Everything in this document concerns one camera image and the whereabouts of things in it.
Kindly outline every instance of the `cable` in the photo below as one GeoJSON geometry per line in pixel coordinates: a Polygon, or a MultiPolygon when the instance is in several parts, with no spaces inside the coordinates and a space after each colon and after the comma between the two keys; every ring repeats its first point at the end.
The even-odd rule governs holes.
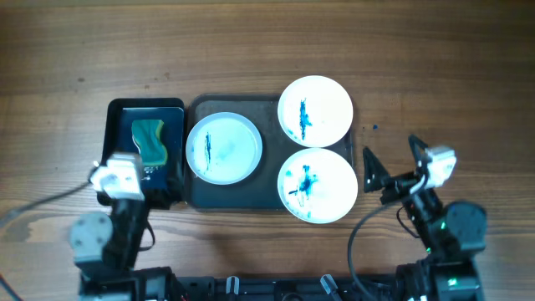
{"type": "Polygon", "coordinates": [[[69,190],[69,191],[66,191],[66,192],[62,192],[60,194],[57,194],[55,196],[49,196],[49,197],[45,197],[44,199],[42,200],[39,200],[39,201],[36,201],[36,202],[32,202],[32,203],[29,203],[28,205],[24,205],[24,206],[21,206],[19,208],[15,208],[15,209],[12,209],[11,211],[9,211],[6,215],[4,215],[1,219],[0,219],[0,228],[3,228],[4,226],[6,226],[6,224],[8,224],[8,222],[12,221],[13,219],[17,218],[18,216],[20,216],[21,214],[25,213],[26,211],[28,210],[31,210],[37,206],[41,206],[43,204],[46,204],[48,202],[53,202],[53,201],[56,201],[60,198],[64,198],[66,196],[70,196],[78,191],[81,191],[82,189],[84,189],[85,187],[87,187],[89,184],[89,182],[85,182],[79,186],[76,186],[75,188],[69,190]]]}
{"type": "Polygon", "coordinates": [[[20,296],[15,293],[15,291],[11,288],[11,286],[9,285],[9,283],[6,281],[6,279],[3,277],[2,274],[0,274],[0,284],[3,286],[3,288],[6,290],[6,292],[8,292],[9,296],[15,300],[15,301],[23,301],[22,298],[20,298],[20,296]]]}
{"type": "Polygon", "coordinates": [[[149,230],[150,235],[152,236],[152,244],[147,247],[140,247],[140,252],[149,251],[156,245],[156,235],[154,235],[154,230],[152,230],[152,226],[150,225],[149,221],[147,221],[147,230],[149,230]]]}
{"type": "Polygon", "coordinates": [[[420,186],[420,188],[418,188],[417,191],[415,191],[414,193],[409,194],[409,196],[402,197],[399,200],[396,200],[396,201],[390,202],[390,203],[388,203],[386,205],[383,205],[381,207],[375,208],[372,212],[368,213],[365,217],[363,217],[357,223],[357,225],[354,227],[353,231],[351,232],[351,235],[349,235],[349,241],[348,241],[348,265],[349,265],[349,271],[351,272],[351,277],[353,278],[354,284],[357,286],[357,288],[359,288],[360,292],[365,296],[366,299],[375,300],[375,297],[368,291],[368,289],[366,289],[366,287],[362,284],[362,282],[360,282],[359,276],[357,276],[357,273],[355,272],[355,269],[354,269],[353,258],[351,257],[351,255],[353,254],[353,241],[354,241],[355,236],[357,235],[357,232],[364,225],[364,223],[366,221],[368,221],[371,217],[375,216],[376,214],[378,214],[378,213],[380,213],[380,212],[392,207],[393,205],[396,205],[399,202],[407,202],[407,201],[412,200],[412,198],[415,195],[417,195],[420,192],[424,191],[425,185],[427,184],[428,179],[429,179],[429,174],[426,172],[425,177],[424,177],[424,182],[420,186]]]}
{"type": "Polygon", "coordinates": [[[403,209],[404,207],[401,206],[400,209],[398,209],[398,212],[395,213],[395,217],[398,219],[398,222],[400,222],[400,225],[405,229],[405,231],[407,231],[412,237],[414,238],[420,238],[420,236],[414,232],[412,232],[412,230],[410,230],[404,223],[403,221],[401,221],[401,218],[400,218],[400,211],[403,209]]]}

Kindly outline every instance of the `dark tray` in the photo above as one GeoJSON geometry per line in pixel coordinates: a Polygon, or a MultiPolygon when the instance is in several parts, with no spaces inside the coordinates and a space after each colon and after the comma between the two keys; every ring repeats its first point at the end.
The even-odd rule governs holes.
{"type": "MultiPolygon", "coordinates": [[[[108,105],[102,160],[105,162],[116,151],[138,153],[132,140],[132,121],[159,119],[164,121],[161,142],[167,149],[167,163],[159,167],[144,167],[140,181],[141,190],[150,207],[169,209],[171,204],[182,200],[184,161],[185,112],[182,100],[159,99],[115,99],[108,105]]],[[[110,205],[110,198],[97,194],[101,205],[110,205]]]]}
{"type": "MultiPolygon", "coordinates": [[[[243,181],[231,185],[214,185],[185,171],[187,202],[200,211],[208,210],[279,210],[284,209],[277,191],[277,177],[283,163],[304,149],[286,134],[278,122],[280,95],[204,94],[197,97],[187,112],[186,133],[208,115],[232,112],[248,118],[262,137],[262,158],[255,171],[243,181]]],[[[341,155],[354,168],[351,130],[335,144],[326,147],[341,155]]]]}

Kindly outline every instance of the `black tray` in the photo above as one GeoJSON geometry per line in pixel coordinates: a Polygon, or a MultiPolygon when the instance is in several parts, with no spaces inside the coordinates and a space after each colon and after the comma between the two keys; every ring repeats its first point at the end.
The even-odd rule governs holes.
{"type": "MultiPolygon", "coordinates": [[[[169,209],[182,200],[185,112],[184,103],[177,98],[115,99],[108,105],[101,163],[116,151],[138,153],[132,140],[132,121],[160,119],[164,121],[161,142],[167,149],[167,163],[159,167],[145,167],[140,181],[141,190],[150,207],[169,209]]],[[[97,194],[101,205],[110,205],[104,193],[97,194]]]]}
{"type": "MultiPolygon", "coordinates": [[[[203,181],[188,166],[185,171],[187,202],[200,211],[279,210],[284,209],[277,191],[277,177],[283,163],[304,149],[284,134],[278,122],[280,95],[204,94],[197,97],[187,112],[186,133],[208,115],[232,112],[248,118],[262,137],[262,159],[246,179],[231,185],[203,181]]],[[[351,130],[335,144],[326,147],[341,155],[354,168],[351,130]]]]}

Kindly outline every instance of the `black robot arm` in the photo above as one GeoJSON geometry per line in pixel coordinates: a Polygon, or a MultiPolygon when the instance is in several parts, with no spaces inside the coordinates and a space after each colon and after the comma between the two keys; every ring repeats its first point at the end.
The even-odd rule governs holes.
{"type": "Polygon", "coordinates": [[[140,158],[113,154],[91,182],[112,199],[111,213],[84,214],[72,226],[70,243],[80,269],[80,300],[186,301],[185,289],[170,268],[134,271],[149,206],[140,190],[140,158]]]}
{"type": "Polygon", "coordinates": [[[483,300],[473,259],[486,246],[485,210],[466,201],[444,207],[436,195],[434,188],[442,186],[456,163],[452,149],[428,148],[414,135],[409,145],[417,167],[399,176],[390,176],[369,148],[363,151],[364,192],[382,190],[383,205],[404,200],[402,206],[428,252],[427,258],[397,268],[396,298],[483,300]]]}

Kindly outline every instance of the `blue marker stroke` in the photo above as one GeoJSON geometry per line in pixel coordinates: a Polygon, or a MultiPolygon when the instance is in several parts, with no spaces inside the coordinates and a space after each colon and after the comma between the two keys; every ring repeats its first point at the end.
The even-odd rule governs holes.
{"type": "Polygon", "coordinates": [[[301,127],[301,138],[304,140],[306,136],[307,125],[312,126],[310,120],[308,119],[307,106],[305,102],[307,99],[301,100],[301,106],[299,107],[299,127],[301,127]]]}
{"type": "Polygon", "coordinates": [[[210,161],[211,161],[210,151],[211,151],[210,133],[206,133],[204,156],[206,157],[206,170],[207,171],[210,168],[210,161]]]}

